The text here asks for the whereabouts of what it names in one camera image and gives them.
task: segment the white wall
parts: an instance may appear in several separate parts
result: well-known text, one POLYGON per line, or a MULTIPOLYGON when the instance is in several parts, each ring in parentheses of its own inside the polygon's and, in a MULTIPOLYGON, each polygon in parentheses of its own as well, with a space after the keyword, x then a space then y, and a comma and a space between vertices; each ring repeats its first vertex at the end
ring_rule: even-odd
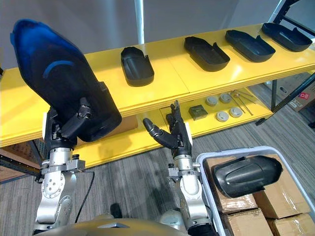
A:
POLYGON ((21 18, 42 21, 83 53, 138 42, 133 0, 0 0, 0 64, 16 67, 10 33, 21 18))
POLYGON ((144 0, 146 42, 267 22, 279 0, 144 0))
MULTIPOLYGON (((279 0, 143 0, 145 42, 267 22, 279 0)), ((288 16, 315 29, 315 0, 301 0, 288 16)), ((1 0, 0 64, 17 66, 10 33, 31 18, 50 25, 82 52, 137 44, 133 0, 1 0)))

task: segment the blue plastic part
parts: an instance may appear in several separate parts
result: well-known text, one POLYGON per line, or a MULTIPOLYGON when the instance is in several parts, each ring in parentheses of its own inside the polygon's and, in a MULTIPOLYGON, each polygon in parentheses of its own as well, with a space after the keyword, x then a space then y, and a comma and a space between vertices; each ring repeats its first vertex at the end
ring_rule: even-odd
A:
POLYGON ((97 140, 119 125, 122 117, 106 86, 100 85, 82 52, 47 25, 16 22, 10 36, 23 80, 58 113, 65 124, 85 97, 93 117, 78 135, 97 140))

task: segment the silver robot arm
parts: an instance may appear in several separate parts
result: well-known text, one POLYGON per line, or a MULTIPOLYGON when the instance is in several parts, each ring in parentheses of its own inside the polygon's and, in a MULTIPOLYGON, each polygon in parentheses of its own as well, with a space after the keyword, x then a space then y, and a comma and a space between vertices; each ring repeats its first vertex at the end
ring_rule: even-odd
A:
POLYGON ((161 145, 171 149, 174 164, 169 165, 169 175, 174 180, 180 198, 182 219, 185 229, 181 229, 180 222, 173 224, 167 219, 175 219, 176 212, 162 217, 161 223, 173 228, 187 231, 191 236, 217 236, 212 224, 211 214, 208 214, 202 199, 202 187, 198 171, 200 165, 193 163, 191 157, 192 140, 189 127, 185 125, 178 101, 171 104, 171 114, 166 116, 170 132, 159 129, 149 119, 145 118, 143 124, 149 134, 161 145))
POLYGON ((37 210, 34 233, 54 229, 68 223, 72 210, 72 194, 77 178, 75 172, 85 168, 85 161, 72 158, 72 149, 58 147, 50 151, 41 173, 42 198, 37 210))

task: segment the black plastic tray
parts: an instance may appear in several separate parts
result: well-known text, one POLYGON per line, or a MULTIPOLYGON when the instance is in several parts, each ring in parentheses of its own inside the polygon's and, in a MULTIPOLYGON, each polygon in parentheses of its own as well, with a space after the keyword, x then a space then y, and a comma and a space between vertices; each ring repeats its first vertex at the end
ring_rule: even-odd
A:
POLYGON ((253 38, 242 31, 228 30, 225 38, 240 54, 254 62, 266 61, 276 52, 260 35, 253 38))
POLYGON ((187 37, 184 47, 191 58, 206 71, 221 70, 230 61, 229 56, 218 47, 217 43, 211 46, 202 38, 187 37))
POLYGON ((262 155, 233 159, 211 168, 218 190, 229 198, 264 190, 264 186, 279 180, 282 171, 279 161, 262 155))
POLYGON ((122 53, 122 67, 127 83, 130 86, 140 87, 153 81, 154 71, 149 56, 135 47, 126 47, 122 53))
POLYGON ((274 23, 265 23, 262 25, 262 31, 282 46, 294 52, 301 52, 307 49, 312 41, 295 27, 290 30, 282 25, 274 23))

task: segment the white plastic bin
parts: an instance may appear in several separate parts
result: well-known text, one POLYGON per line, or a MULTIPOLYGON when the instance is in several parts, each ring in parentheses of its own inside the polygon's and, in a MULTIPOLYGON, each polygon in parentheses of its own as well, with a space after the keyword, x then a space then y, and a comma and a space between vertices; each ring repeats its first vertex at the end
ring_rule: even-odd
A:
POLYGON ((207 176, 206 176, 206 173, 205 173, 205 170, 203 167, 203 162, 208 158, 219 158, 219 157, 228 157, 228 156, 235 156, 236 158, 240 158, 243 156, 268 155, 268 154, 277 154, 280 157, 281 161, 283 162, 286 169, 288 170, 288 172, 292 176, 293 180, 295 181, 296 185, 300 189, 306 202, 309 204, 310 209, 311 209, 310 216, 312 217, 313 220, 315 220, 315 207, 314 207, 313 203, 311 202, 311 199, 309 198, 309 196, 307 195, 307 193, 303 189, 300 181, 295 176, 293 170, 289 166, 286 159, 275 148, 269 147, 269 146, 260 146, 260 147, 241 148, 241 149, 226 150, 226 151, 219 151, 219 152, 207 152, 207 153, 200 154, 197 157, 196 162, 201 164, 200 170, 201 170, 202 188, 204 191, 204 197, 206 198, 206 201, 207 201, 207 203, 208 203, 208 205, 212 211, 213 221, 214 221, 215 227, 216 227, 220 236, 227 236, 227 235, 225 234, 225 231, 224 231, 224 228, 223 228, 220 216, 219 216, 219 212, 218 212, 214 197, 212 195, 211 188, 210 188, 208 180, 207 180, 207 176))

